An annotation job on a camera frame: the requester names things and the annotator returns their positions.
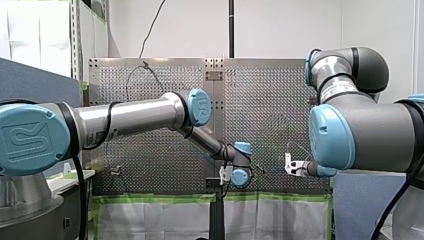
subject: green tape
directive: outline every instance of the green tape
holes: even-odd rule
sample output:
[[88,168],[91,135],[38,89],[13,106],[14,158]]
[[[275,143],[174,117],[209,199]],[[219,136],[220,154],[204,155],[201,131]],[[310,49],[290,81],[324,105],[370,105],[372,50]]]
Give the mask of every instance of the green tape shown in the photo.
[[224,198],[225,201],[242,202],[258,200],[258,192],[230,192]]
[[215,200],[213,194],[194,195],[156,195],[156,194],[124,194],[113,196],[95,196],[93,201],[99,204],[127,204],[127,203],[210,203]]
[[259,199],[305,201],[305,202],[329,202],[331,195],[302,195],[288,193],[259,193]]
[[82,3],[84,7],[87,8],[92,14],[94,14],[94,16],[96,16],[102,23],[106,24],[106,20],[97,15],[96,12],[94,12],[91,8],[87,6],[87,4],[85,4],[85,2],[81,1],[80,3]]
[[88,89],[88,82],[81,81],[81,89],[83,91],[87,91],[87,89]]

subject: robotic arm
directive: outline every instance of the robotic arm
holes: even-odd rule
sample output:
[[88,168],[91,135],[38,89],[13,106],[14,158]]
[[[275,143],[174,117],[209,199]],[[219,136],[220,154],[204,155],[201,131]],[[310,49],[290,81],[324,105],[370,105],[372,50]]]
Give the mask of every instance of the robotic arm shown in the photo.
[[423,153],[422,99],[377,104],[388,67],[368,48],[313,51],[306,82],[319,106],[309,121],[317,166],[410,172]]
[[226,158],[241,168],[250,158],[224,148],[199,126],[210,117],[209,96],[201,89],[166,93],[156,100],[72,108],[66,103],[0,106],[0,174],[25,176],[42,172],[58,161],[94,149],[105,139],[159,128],[178,131],[215,159]]

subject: black cable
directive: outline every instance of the black cable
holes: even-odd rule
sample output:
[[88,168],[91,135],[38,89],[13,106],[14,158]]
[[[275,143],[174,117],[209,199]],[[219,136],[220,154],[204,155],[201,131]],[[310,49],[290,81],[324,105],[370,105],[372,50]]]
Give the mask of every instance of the black cable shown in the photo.
[[82,170],[82,166],[78,156],[73,157],[72,160],[74,161],[75,170],[77,171],[79,190],[80,190],[81,221],[80,221],[80,231],[79,231],[78,239],[85,240],[85,230],[87,229],[87,216],[88,216],[88,208],[87,208],[87,200],[86,200],[87,189],[85,187],[84,172]]
[[146,45],[146,41],[147,41],[147,39],[149,39],[149,37],[150,37],[150,33],[152,33],[153,26],[155,25],[156,19],[158,18],[159,13],[160,13],[160,10],[162,9],[162,6],[163,6],[163,4],[165,3],[165,1],[166,1],[166,0],[163,0],[163,1],[162,1],[162,3],[161,3],[161,4],[160,4],[160,6],[159,6],[159,9],[158,9],[158,11],[157,11],[157,13],[156,13],[156,16],[155,16],[155,18],[153,19],[152,25],[150,25],[149,32],[147,33],[147,36],[146,36],[146,38],[145,38],[145,39],[144,39],[144,41],[143,41],[143,46],[141,47],[141,52],[140,52],[140,55],[138,56],[138,58],[141,58],[141,56],[143,55],[144,47],[145,47],[145,45]]
[[106,130],[105,133],[102,136],[102,139],[100,139],[96,145],[92,146],[92,147],[88,147],[88,148],[83,148],[83,150],[93,150],[98,148],[100,145],[102,145],[107,137],[109,136],[109,131],[110,131],[110,125],[111,125],[111,120],[112,120],[112,108],[113,106],[115,106],[116,104],[121,103],[121,102],[112,102],[109,104],[108,108],[107,108],[107,116],[106,116]]
[[155,81],[159,84],[159,86],[160,86],[160,88],[161,88],[161,90],[162,90],[162,93],[165,93],[165,90],[164,90],[164,88],[163,88],[163,84],[162,84],[162,82],[161,81],[159,81],[159,78],[158,78],[158,76],[156,75],[156,73],[155,73],[155,71],[153,71],[153,69],[152,68],[150,68],[150,66],[149,66],[149,64],[146,62],[146,61],[143,61],[143,66],[137,66],[137,67],[135,67],[131,72],[130,72],[130,74],[128,75],[128,78],[127,78],[127,80],[125,81],[125,93],[126,93],[126,95],[127,95],[127,102],[128,101],[130,101],[130,96],[129,96],[129,93],[128,93],[128,84],[130,83],[130,79],[131,79],[131,76],[133,75],[133,73],[137,70],[137,69],[139,69],[139,68],[143,68],[143,69],[145,69],[145,70],[148,70],[152,75],[153,75],[153,77],[155,78]]
[[418,175],[418,173],[421,171],[421,168],[423,167],[423,165],[424,165],[424,154],[421,155],[420,160],[418,161],[418,164],[416,165],[415,169],[412,171],[411,175],[407,177],[407,179],[405,180],[405,183],[402,185],[402,187],[399,189],[399,191],[390,201],[389,205],[387,205],[386,209],[383,212],[383,215],[381,215],[380,220],[375,226],[374,232],[371,236],[371,240],[378,239],[380,235],[380,230],[383,227],[384,222],[386,221],[393,207],[399,202],[400,198],[403,196],[403,194],[406,192],[408,187],[411,185],[411,181],[414,180],[415,177]]
[[17,103],[23,103],[23,104],[37,104],[37,102],[26,100],[26,99],[8,99],[0,101],[0,106],[6,105],[6,104],[17,104]]

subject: blue panel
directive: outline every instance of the blue panel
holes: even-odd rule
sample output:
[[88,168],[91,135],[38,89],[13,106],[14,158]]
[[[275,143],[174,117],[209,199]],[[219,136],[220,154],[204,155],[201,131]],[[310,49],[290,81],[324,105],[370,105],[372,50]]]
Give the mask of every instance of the blue panel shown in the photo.
[[[0,58],[0,100],[23,98],[40,103],[66,102],[72,107],[81,106],[79,82]],[[44,172],[51,176],[63,170],[62,161]]]
[[339,173],[334,178],[337,240],[370,239],[376,221],[405,182],[405,176]]

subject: metal pole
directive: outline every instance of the metal pole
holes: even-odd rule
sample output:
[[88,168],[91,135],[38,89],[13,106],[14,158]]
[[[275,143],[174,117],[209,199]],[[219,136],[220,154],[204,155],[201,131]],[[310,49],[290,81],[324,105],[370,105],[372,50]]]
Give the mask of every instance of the metal pole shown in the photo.
[[234,58],[234,0],[229,0],[230,58]]

